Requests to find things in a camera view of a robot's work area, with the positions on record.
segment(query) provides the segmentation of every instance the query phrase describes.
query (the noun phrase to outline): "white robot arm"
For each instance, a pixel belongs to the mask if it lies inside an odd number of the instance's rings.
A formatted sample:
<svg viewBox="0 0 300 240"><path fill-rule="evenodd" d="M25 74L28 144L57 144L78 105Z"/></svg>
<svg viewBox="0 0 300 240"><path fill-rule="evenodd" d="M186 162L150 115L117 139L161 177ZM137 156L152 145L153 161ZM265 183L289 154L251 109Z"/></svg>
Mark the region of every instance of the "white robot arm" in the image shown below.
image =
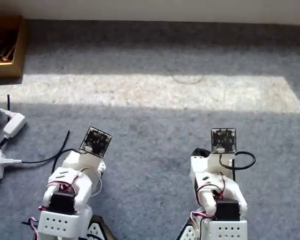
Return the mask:
<svg viewBox="0 0 300 240"><path fill-rule="evenodd" d="M80 150L72 150L49 177L43 196L35 240L115 240L102 221L92 221L88 199L106 169L103 156L112 136L90 127Z"/></svg>
<svg viewBox="0 0 300 240"><path fill-rule="evenodd" d="M247 240L247 202L235 182L235 170L251 167L256 158L236 151L236 130L211 130L212 152L197 148L190 159L190 178L200 208L192 211L177 240ZM245 154L253 158L243 167L234 158Z"/></svg>

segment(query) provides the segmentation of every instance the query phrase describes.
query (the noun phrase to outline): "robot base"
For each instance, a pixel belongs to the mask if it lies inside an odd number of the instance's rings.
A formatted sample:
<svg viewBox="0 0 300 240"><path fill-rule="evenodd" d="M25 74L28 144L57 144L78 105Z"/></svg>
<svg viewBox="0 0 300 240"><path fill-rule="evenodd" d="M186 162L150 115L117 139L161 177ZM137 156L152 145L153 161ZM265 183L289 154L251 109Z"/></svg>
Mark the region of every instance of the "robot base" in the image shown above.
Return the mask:
<svg viewBox="0 0 300 240"><path fill-rule="evenodd" d="M247 221L202 221L200 240L248 240Z"/></svg>

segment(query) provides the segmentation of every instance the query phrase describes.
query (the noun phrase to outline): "wire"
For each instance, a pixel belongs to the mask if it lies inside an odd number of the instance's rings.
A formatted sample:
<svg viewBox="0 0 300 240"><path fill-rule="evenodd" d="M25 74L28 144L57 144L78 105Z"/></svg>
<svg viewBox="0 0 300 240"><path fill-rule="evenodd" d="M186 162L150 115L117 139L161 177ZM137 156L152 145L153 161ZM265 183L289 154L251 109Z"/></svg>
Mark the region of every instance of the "wire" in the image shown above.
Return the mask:
<svg viewBox="0 0 300 240"><path fill-rule="evenodd" d="M39 240L39 233L36 229L36 227L34 226L33 222L38 222L34 217L30 217L28 219L28 223L30 225L30 228L34 231L34 235L35 235L35 240Z"/></svg>
<svg viewBox="0 0 300 240"><path fill-rule="evenodd" d="M0 149L7 143L8 138L4 138L2 139L2 141L0 142Z"/></svg>
<svg viewBox="0 0 300 240"><path fill-rule="evenodd" d="M197 230L199 230L199 228L198 228L198 224L197 224L197 222L194 220L194 218L193 218L193 213L194 213L195 211L192 211L192 212L190 212L190 219L192 220L192 222L194 223L194 225L195 225L195 228L197 229Z"/></svg>
<svg viewBox="0 0 300 240"><path fill-rule="evenodd" d="M40 160L40 161L22 161L22 163L23 164L40 164L40 163L48 162L48 161L56 158L64 150L64 148L66 146L66 143L67 143L67 141L69 139L69 135L70 135L70 131L68 130L61 148L59 149L59 151L57 152L57 154L53 155L52 157L49 157L48 159Z"/></svg>
<svg viewBox="0 0 300 240"><path fill-rule="evenodd" d="M232 159L232 167L235 167L235 159ZM232 169L232 180L236 181L236 170Z"/></svg>
<svg viewBox="0 0 300 240"><path fill-rule="evenodd" d="M10 111L10 95L9 94L6 96L6 107L7 107L7 110Z"/></svg>
<svg viewBox="0 0 300 240"><path fill-rule="evenodd" d="M202 206L202 205L201 205L201 203L199 202L198 192L199 192L201 189L203 189L204 187L207 187L207 186L212 186L212 187L216 187L217 189L219 189L220 192L217 193L217 197L219 197L220 194L222 194L222 192L223 192L223 190L221 190L220 187L218 187L217 185L212 184L212 183L207 183L207 184L204 184L204 185L198 187L198 189L195 191L195 198L196 198L196 202L197 202L200 206Z"/></svg>
<svg viewBox="0 0 300 240"><path fill-rule="evenodd" d="M91 233L88 233L86 236L87 236L88 238L93 238L93 239L96 239L96 240L102 240L100 237L98 237L98 236L96 236L96 235L93 235L93 234L91 234Z"/></svg>
<svg viewBox="0 0 300 240"><path fill-rule="evenodd" d="M236 167L236 166L227 166L227 165L224 165L222 162L221 162L221 158L222 158L222 154L220 154L219 156L219 164L226 168L226 169L229 169L229 170L245 170L245 169L248 169L248 168L251 168L255 163L256 163L256 157L255 155L253 155L251 152L248 152L248 151L237 151L235 154L235 156L238 156L238 155L249 155L252 157L252 161L251 163L247 164L247 165L244 165L244 166L240 166L240 167Z"/></svg>
<svg viewBox="0 0 300 240"><path fill-rule="evenodd" d="M202 227L201 227L201 224L202 224L203 219L204 219L204 218L201 218L201 220L200 220L200 237L199 237L199 240L201 240L201 234L202 234Z"/></svg>
<svg viewBox="0 0 300 240"><path fill-rule="evenodd" d="M57 153L56 156L55 156L55 159L54 159L54 162L53 162L53 166L52 166L51 174L53 174L54 171L56 170L57 162L58 162L59 158L62 156L62 154L67 153L67 152L70 152L70 151L76 152L76 153L78 153L78 154L87 154L87 152L81 152L81 151L79 151L79 150L77 150L77 149L75 149L75 148L69 148L69 149L60 151L60 152Z"/></svg>
<svg viewBox="0 0 300 240"><path fill-rule="evenodd" d="M97 195L101 192L101 190L102 190L102 180L101 180L101 177L99 176L99 173L98 173L93 167L91 167L91 166L82 168L82 169L80 170L80 172L82 173L84 170L87 170L87 169L93 170L94 173L95 173L95 174L97 175L97 177L99 178L100 188L99 188L98 191L96 191L94 194L91 194L91 196L90 196L90 197L95 197L95 196L97 196Z"/></svg>

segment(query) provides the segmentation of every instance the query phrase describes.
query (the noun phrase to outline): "power cord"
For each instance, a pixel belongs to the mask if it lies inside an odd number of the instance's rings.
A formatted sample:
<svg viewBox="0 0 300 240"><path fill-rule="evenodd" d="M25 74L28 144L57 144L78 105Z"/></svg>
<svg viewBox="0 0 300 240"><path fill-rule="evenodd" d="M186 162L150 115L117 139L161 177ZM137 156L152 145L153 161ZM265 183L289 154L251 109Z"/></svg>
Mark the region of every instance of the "power cord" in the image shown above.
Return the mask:
<svg viewBox="0 0 300 240"><path fill-rule="evenodd" d="M53 174L56 170L56 165L57 165L57 162L59 160L59 158L62 156L62 154L64 153L67 153L67 152L70 152L70 151L73 151L73 152L76 152L78 154L87 154L87 152L81 152L75 148L69 148L69 149L66 149L66 150L62 150L60 152L58 152L55 156L55 159L54 159L54 162L53 162L53 165L52 165L52 170L51 170L51 174Z"/></svg>
<svg viewBox="0 0 300 240"><path fill-rule="evenodd" d="M59 154L63 152L63 150L64 150L64 148L65 148L65 146L67 144L67 141L69 139L69 135L70 135L70 131L68 130L61 148L59 149L59 151L57 152L57 154L53 155L52 157L49 157L48 159L41 160L41 161L22 161L22 163L23 164L40 164L40 163L48 162L48 161L50 161L52 159L57 158L59 156Z"/></svg>
<svg viewBox="0 0 300 240"><path fill-rule="evenodd" d="M244 165L244 166L234 166L234 162L235 162L235 159L232 160L232 165L233 166L228 166L228 165L224 165L222 162L221 162L221 158L222 158L222 154L220 154L219 156L219 164L226 168L226 169L229 169L229 170L232 170L232 174L233 174L233 171L237 171L237 170L245 170L245 169L248 169L248 168L251 168L257 161L255 155L253 155L251 152L248 152L248 151L237 151L235 154L235 156L238 156L238 155L248 155L250 157L252 157L252 161L251 163L247 164L247 165Z"/></svg>
<svg viewBox="0 0 300 240"><path fill-rule="evenodd" d="M7 143L8 138L4 138L2 139L2 141L0 142L0 149Z"/></svg>

